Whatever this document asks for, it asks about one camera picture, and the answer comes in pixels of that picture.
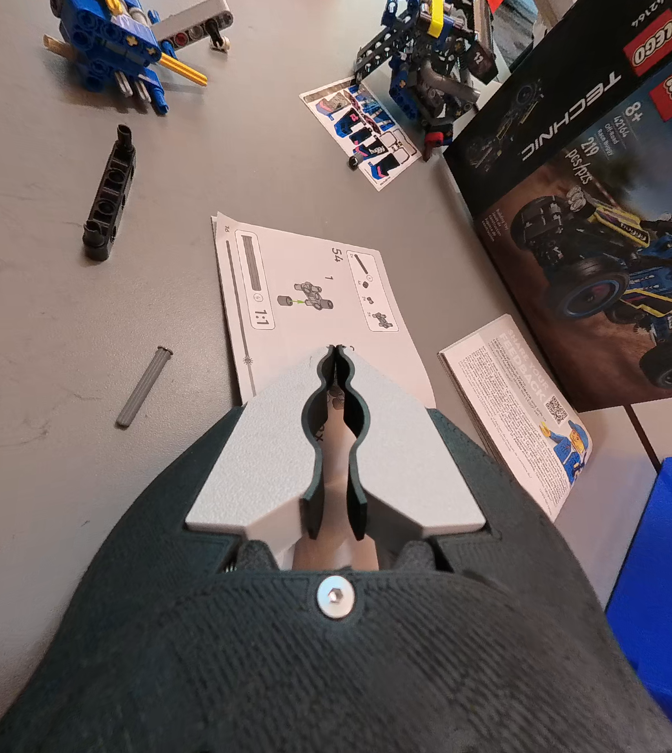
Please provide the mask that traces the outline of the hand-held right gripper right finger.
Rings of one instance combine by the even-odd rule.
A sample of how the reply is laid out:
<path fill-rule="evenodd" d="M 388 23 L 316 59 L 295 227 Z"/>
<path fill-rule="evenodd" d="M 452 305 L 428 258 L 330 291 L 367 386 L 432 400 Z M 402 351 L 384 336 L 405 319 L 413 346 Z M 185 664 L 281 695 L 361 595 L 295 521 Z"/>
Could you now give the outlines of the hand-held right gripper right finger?
<path fill-rule="evenodd" d="M 347 512 L 355 537 L 390 569 L 411 541 L 481 531 L 486 518 L 432 414 L 347 346 L 336 348 L 350 448 Z"/>

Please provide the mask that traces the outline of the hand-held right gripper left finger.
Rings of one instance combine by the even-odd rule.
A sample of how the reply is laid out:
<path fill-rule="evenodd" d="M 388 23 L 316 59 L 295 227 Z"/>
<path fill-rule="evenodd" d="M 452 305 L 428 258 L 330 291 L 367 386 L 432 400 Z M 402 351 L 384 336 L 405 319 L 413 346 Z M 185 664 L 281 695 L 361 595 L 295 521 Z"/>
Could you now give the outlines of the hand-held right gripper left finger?
<path fill-rule="evenodd" d="M 260 541 L 301 567 L 336 565 L 322 438 L 335 351 L 319 346 L 242 407 L 185 518 L 190 532 Z"/>

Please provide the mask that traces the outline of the dark grey lego axle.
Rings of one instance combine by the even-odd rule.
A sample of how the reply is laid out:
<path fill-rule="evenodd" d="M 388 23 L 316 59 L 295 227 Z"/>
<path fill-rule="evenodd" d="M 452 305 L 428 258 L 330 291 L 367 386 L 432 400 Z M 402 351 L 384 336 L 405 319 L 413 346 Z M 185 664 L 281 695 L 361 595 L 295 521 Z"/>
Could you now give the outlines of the dark grey lego axle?
<path fill-rule="evenodd" d="M 164 346 L 159 346 L 156 349 L 156 352 L 136 383 L 124 407 L 119 412 L 115 420 L 116 428 L 127 429 L 131 426 L 172 355 L 173 351 Z"/>

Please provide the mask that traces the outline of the lego instruction booklet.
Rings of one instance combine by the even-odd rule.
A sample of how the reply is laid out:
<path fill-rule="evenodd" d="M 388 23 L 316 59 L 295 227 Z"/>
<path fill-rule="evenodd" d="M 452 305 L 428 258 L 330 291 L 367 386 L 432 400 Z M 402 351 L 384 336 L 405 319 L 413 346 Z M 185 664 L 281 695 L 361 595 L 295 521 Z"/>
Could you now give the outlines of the lego instruction booklet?
<path fill-rule="evenodd" d="M 276 231 L 218 214 L 215 248 L 242 403 L 319 346 L 356 352 L 427 408 L 435 394 L 388 283 L 380 253 Z M 337 385 L 323 430 L 326 512 L 337 563 L 311 568 L 378 568 L 375 543 L 357 541 L 346 517 L 346 474 L 354 436 L 342 419 Z"/>

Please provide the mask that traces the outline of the buggy picture lego box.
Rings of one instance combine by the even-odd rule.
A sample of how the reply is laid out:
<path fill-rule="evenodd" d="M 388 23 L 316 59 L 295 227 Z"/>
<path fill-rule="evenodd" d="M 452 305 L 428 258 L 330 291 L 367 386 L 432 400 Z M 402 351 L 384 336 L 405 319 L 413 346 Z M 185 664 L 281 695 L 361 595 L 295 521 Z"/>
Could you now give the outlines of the buggy picture lego box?
<path fill-rule="evenodd" d="M 672 398 L 668 2 L 575 2 L 444 152 L 579 411 Z"/>

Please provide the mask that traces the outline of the black lego beam with pin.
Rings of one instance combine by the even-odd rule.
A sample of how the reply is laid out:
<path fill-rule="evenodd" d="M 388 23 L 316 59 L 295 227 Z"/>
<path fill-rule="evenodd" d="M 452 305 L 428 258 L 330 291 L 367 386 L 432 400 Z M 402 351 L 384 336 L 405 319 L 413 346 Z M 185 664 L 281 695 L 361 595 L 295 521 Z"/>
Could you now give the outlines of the black lego beam with pin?
<path fill-rule="evenodd" d="M 133 134 L 125 124 L 117 127 L 117 139 L 84 223 L 84 253 L 93 262 L 109 259 L 126 199 L 135 174 L 136 150 Z"/>

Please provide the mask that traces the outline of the black and blue lego chassis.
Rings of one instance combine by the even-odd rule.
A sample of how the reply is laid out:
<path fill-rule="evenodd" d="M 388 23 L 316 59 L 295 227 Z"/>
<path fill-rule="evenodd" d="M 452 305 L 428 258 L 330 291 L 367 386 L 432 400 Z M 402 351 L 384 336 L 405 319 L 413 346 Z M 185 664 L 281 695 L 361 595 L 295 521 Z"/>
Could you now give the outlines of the black and blue lego chassis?
<path fill-rule="evenodd" d="M 424 132 L 423 160 L 453 141 L 455 122 L 476 105 L 472 78 L 498 75 L 488 1 L 387 1 L 380 32 L 355 58 L 356 82 L 384 63 L 392 71 L 389 95 Z"/>

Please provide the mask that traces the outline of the blue lego gearbox assembly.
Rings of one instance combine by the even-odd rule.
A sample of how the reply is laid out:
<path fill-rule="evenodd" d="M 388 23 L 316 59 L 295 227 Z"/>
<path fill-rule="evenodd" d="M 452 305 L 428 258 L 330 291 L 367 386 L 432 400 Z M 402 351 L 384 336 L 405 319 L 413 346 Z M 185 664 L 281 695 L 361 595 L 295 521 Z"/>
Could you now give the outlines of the blue lego gearbox assembly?
<path fill-rule="evenodd" d="M 216 51 L 234 22 L 226 1 L 199 2 L 161 19 L 139 1 L 50 1 L 62 40 L 43 37 L 48 51 L 68 60 L 84 89 L 100 93 L 115 84 L 125 98 L 169 106 L 154 68 L 161 66 L 201 87 L 207 77 L 177 57 L 177 51 L 208 40 Z"/>

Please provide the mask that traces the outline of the white printed leaflet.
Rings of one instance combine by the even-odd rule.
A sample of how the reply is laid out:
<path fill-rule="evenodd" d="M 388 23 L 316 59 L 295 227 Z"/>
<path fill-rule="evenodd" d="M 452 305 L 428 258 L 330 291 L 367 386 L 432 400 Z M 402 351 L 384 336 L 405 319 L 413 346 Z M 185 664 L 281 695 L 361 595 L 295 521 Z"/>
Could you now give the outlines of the white printed leaflet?
<path fill-rule="evenodd" d="M 593 441 L 514 319 L 502 315 L 437 356 L 484 446 L 554 522 Z"/>

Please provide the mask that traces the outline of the blue and black sticker sheet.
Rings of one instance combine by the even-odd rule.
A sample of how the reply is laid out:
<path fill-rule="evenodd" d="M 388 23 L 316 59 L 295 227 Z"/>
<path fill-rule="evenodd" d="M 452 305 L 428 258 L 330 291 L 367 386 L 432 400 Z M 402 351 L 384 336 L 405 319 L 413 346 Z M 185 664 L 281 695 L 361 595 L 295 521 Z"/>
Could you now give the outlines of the blue and black sticker sheet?
<path fill-rule="evenodd" d="M 421 159 L 419 149 L 364 83 L 344 78 L 299 95 L 308 111 L 359 170 L 381 191 Z"/>

